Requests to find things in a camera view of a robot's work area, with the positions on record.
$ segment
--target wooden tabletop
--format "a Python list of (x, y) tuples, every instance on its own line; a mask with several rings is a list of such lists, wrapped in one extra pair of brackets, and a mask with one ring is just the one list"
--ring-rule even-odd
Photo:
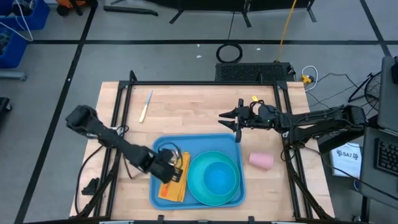
[[(302, 83), (288, 83), (288, 86), (293, 114), (309, 112)], [(107, 126), (111, 123), (117, 87), (118, 82), (104, 82), (99, 93), (96, 110), (99, 119)], [(153, 94), (146, 118), (143, 123), (139, 123), (147, 95), (151, 90)], [(239, 98), (244, 99), (245, 105), (248, 105), (252, 102), (252, 95), (264, 100), (266, 104), (275, 105), (271, 86), (134, 86), (127, 119), (130, 130), (126, 133), (125, 139), (133, 144), (151, 147), (153, 142), (163, 135), (231, 133), (230, 129), (217, 122), (218, 115), (231, 111), (237, 105)], [(122, 96), (121, 112), (123, 106), (124, 96)], [(89, 140), (84, 159), (98, 146), (95, 140)], [(307, 146), (318, 149), (315, 140), (310, 140)], [(149, 200), (149, 175), (141, 175), (135, 180), (130, 180), (121, 162), (112, 219), (156, 220), (158, 215), (164, 215), (166, 220), (248, 220), (248, 216), (254, 216), (257, 221), (293, 220), (288, 173), (285, 162), (280, 159), (282, 150), (280, 134), (274, 130), (243, 129), (241, 148), (244, 157), (246, 199), (240, 206), (211, 210), (158, 210)], [(92, 178), (100, 177), (104, 152), (103, 149), (87, 163), (81, 176), (80, 190), (87, 186)], [(250, 152), (273, 154), (274, 167), (265, 171), (249, 165)], [(309, 191), (325, 211), (334, 217), (320, 156), (302, 149), (302, 160)], [(131, 165), (129, 169), (132, 175), (139, 172)], [(298, 188), (297, 192), (301, 216), (305, 217), (302, 194)], [(80, 210), (90, 198), (79, 194)], [(102, 215), (108, 201), (107, 192), (103, 200)], [(74, 214), (75, 209), (72, 205), (71, 215)]]

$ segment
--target fan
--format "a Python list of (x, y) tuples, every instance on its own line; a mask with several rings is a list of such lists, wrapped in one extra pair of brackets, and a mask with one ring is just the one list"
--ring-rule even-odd
[[(380, 82), (381, 82), (381, 72), (377, 74), (370, 73), (368, 78), (362, 82), (362, 84), (354, 91), (354, 93), (349, 96), (348, 103), (354, 100), (365, 97), (369, 105), (376, 111), (379, 110), (379, 96), (380, 96)], [(354, 95), (365, 85), (364, 95), (353, 98)]]

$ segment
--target blue bowl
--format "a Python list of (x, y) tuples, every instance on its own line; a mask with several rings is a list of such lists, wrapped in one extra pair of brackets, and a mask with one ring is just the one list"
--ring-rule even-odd
[(226, 154), (208, 151), (191, 162), (187, 184), (192, 195), (201, 203), (220, 206), (238, 192), (240, 173), (235, 162)]

